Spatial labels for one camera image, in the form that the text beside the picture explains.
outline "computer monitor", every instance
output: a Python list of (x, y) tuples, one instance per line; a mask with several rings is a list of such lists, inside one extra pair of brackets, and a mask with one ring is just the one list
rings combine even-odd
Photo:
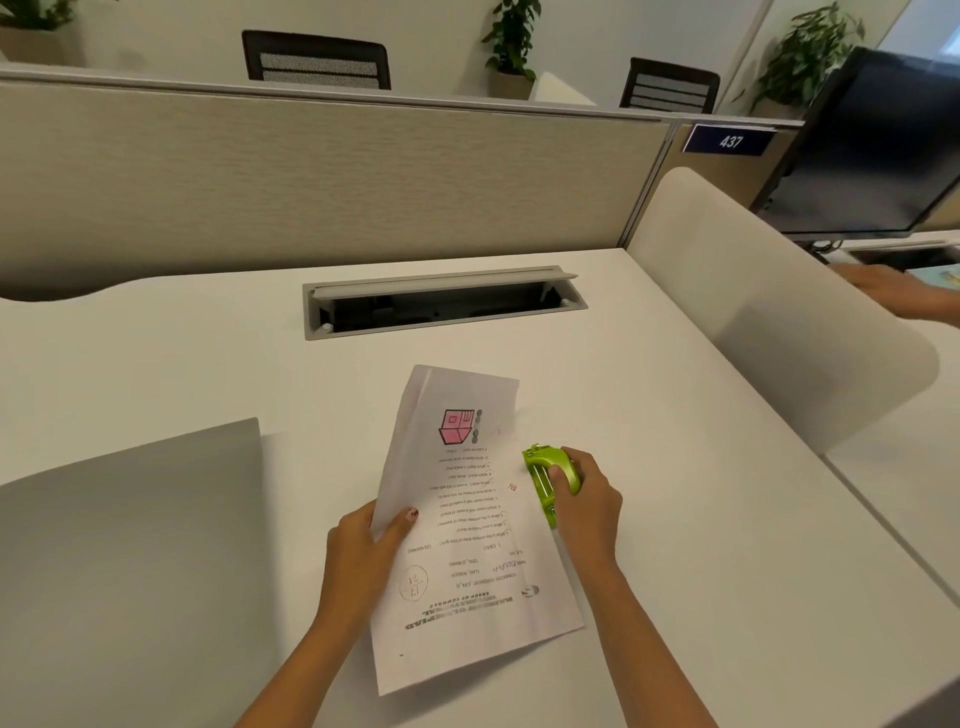
[(855, 49), (752, 209), (797, 241), (910, 234), (960, 179), (960, 66)]

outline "hand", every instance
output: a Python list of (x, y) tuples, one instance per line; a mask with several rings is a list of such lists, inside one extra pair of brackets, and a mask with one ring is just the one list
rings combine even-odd
[(940, 321), (951, 291), (886, 265), (834, 263), (830, 268), (902, 319)]
[(548, 472), (556, 492), (557, 530), (581, 580), (587, 573), (616, 568), (616, 527), (623, 496), (600, 472), (589, 452), (563, 448), (580, 476), (580, 493), (573, 496), (564, 471)]
[(315, 624), (332, 626), (351, 644), (383, 596), (396, 552), (420, 515), (416, 508), (404, 508), (374, 543), (370, 522), (375, 506), (371, 500), (347, 513), (326, 534), (324, 585)]

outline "plant pot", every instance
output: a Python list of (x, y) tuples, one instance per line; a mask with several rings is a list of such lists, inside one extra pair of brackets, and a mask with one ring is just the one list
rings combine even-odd
[(512, 73), (500, 73), (491, 69), (488, 79), (487, 92), (494, 99), (518, 99), (526, 101), (530, 98), (534, 82), (526, 76)]
[(773, 99), (762, 98), (756, 102), (754, 110), (750, 112), (751, 116), (759, 116), (764, 119), (803, 119), (806, 116), (806, 109), (800, 107), (788, 107), (786, 104), (780, 104)]
[(57, 31), (27, 31), (0, 26), (0, 51), (14, 63), (83, 65), (76, 37), (67, 28)]

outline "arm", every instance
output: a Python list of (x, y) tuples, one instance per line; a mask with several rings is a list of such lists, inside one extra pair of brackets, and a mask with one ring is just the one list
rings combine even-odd
[(348, 513), (326, 536), (320, 608), (310, 629), (234, 728), (310, 728), (353, 644), (383, 595), (396, 552), (417, 522), (414, 508), (396, 515), (376, 543), (373, 500)]
[(830, 268), (895, 316), (960, 328), (960, 291), (929, 285), (885, 265), (834, 263)]
[(550, 469), (557, 493), (557, 529), (587, 595), (627, 725), (716, 728), (616, 564), (623, 496), (611, 487), (592, 455), (564, 450), (581, 473), (583, 486), (572, 496), (564, 472)]

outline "potted plant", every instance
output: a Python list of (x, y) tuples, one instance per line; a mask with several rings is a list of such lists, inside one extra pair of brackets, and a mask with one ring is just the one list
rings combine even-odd
[(540, 16), (540, 0), (503, 0), (493, 9), (493, 27), (481, 40), (493, 44), (487, 61), (490, 95), (499, 99), (530, 98), (537, 74), (527, 68), (527, 53), (533, 48), (534, 20)]
[(77, 0), (0, 0), (0, 50), (8, 61), (47, 65), (83, 65), (79, 46), (60, 31), (73, 20)]
[(803, 118), (827, 80), (863, 40), (863, 20), (840, 10), (837, 2), (793, 18), (793, 27), (776, 46), (763, 75), (756, 80), (751, 111), (760, 116)]

